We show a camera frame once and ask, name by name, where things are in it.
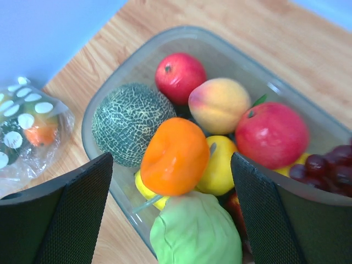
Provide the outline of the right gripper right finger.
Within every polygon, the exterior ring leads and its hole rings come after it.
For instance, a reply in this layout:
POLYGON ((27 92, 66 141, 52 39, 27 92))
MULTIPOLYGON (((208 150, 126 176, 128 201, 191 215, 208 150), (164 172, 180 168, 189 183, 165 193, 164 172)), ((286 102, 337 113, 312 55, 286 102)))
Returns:
POLYGON ((255 263, 351 263, 351 198, 237 152, 231 168, 255 263))

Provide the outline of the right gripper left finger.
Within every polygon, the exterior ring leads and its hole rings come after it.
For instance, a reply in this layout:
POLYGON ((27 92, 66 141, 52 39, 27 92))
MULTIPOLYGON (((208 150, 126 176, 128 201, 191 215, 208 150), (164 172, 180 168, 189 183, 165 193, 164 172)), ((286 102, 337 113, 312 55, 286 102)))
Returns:
POLYGON ((1 263, 91 263, 112 179, 104 153, 1 199, 1 263))

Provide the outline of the fake purple grapes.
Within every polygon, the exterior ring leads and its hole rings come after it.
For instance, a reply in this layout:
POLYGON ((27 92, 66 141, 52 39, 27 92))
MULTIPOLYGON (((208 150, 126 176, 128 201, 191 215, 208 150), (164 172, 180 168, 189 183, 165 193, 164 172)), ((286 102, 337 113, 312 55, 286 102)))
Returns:
POLYGON ((288 177, 330 193, 351 197, 351 143, 324 155, 307 155, 292 165, 288 177))

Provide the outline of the fake green cabbage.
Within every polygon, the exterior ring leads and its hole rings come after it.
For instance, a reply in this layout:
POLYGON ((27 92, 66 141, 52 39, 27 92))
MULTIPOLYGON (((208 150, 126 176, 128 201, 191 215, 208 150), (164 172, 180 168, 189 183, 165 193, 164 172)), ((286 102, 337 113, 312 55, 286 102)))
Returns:
POLYGON ((229 213, 211 194, 193 191, 168 199, 150 243, 159 263, 241 263, 242 243, 229 213))

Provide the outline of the fake orange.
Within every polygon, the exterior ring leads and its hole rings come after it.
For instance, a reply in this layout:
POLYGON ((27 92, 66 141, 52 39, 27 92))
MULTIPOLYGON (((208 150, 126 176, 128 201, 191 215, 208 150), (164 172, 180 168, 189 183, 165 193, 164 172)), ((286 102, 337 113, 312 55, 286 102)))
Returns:
POLYGON ((178 196, 194 189, 210 159, 210 147, 195 123, 180 117, 164 121, 142 158, 141 180, 149 190, 178 196))

